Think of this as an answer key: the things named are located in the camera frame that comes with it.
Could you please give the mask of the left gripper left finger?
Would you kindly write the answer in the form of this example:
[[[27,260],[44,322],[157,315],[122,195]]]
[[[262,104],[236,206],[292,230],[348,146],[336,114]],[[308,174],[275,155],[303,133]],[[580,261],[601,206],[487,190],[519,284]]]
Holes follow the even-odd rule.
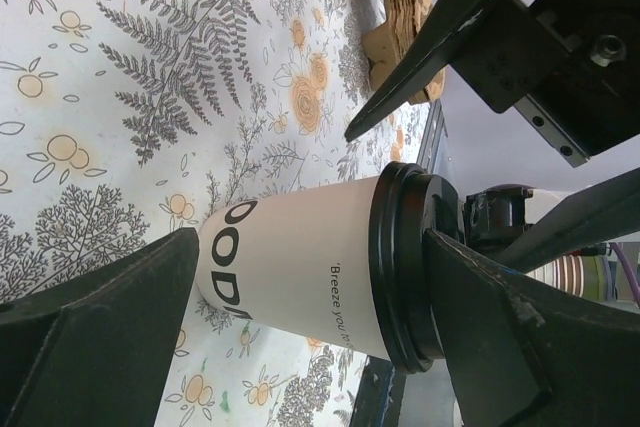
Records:
[[[4,426],[154,424],[192,289],[197,232],[1,306]]]

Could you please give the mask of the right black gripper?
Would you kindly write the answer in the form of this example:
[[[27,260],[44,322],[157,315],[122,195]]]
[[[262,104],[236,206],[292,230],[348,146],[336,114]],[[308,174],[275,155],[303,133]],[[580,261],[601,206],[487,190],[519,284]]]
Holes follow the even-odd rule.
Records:
[[[639,133],[639,0],[437,0],[345,139],[449,63],[492,111],[517,110],[573,167]]]

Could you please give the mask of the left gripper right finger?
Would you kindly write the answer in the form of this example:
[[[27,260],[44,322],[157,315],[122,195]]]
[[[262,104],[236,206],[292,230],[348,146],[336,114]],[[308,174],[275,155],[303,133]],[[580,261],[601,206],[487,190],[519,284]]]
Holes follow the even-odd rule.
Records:
[[[567,294],[433,230],[423,246],[464,425],[638,425],[638,314]]]

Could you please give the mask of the black plastic cup lid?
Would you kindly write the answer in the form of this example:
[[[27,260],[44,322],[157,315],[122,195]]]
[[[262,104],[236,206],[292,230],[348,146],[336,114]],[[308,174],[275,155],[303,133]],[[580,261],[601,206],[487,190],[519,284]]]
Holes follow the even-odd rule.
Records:
[[[423,234],[463,240],[459,197],[445,178],[414,163],[389,163],[375,185],[368,227],[371,292],[386,355],[403,374],[444,357],[432,317]]]

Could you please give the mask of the white paper coffee cup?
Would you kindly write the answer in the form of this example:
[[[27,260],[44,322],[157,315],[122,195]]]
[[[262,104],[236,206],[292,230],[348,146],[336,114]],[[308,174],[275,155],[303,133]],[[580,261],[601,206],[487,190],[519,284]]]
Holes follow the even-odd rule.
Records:
[[[368,240],[375,177],[252,199],[201,227],[202,297],[240,319],[388,356]]]

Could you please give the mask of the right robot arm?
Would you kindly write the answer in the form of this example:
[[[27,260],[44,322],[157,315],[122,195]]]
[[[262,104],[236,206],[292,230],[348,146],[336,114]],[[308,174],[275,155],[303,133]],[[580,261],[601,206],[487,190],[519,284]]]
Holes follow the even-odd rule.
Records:
[[[570,165],[639,133],[639,0],[438,0],[346,129],[354,140],[453,68],[497,113],[517,110]],[[521,272],[639,228],[631,171],[529,221],[534,194],[493,187],[464,204],[465,240]]]

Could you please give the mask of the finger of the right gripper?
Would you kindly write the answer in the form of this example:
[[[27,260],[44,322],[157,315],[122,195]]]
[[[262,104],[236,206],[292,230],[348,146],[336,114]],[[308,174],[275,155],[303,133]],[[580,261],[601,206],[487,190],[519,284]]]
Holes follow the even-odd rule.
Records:
[[[558,257],[639,231],[639,170],[562,200],[493,260],[530,272]]]

